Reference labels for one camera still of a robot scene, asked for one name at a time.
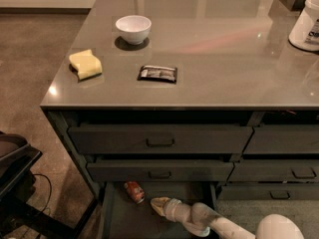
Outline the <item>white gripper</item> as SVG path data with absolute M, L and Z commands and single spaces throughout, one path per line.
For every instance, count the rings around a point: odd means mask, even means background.
M 162 217 L 172 222 L 187 223 L 191 221 L 191 206 L 178 199 L 156 197 L 151 202 L 152 209 Z

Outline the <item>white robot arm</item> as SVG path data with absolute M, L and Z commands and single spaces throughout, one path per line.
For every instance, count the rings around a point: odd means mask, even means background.
M 293 221 L 279 214 L 264 217 L 256 232 L 251 233 L 201 202 L 188 205 L 179 199 L 156 197 L 151 200 L 151 206 L 159 216 L 180 223 L 198 237 L 214 231 L 220 239 L 305 239 Z

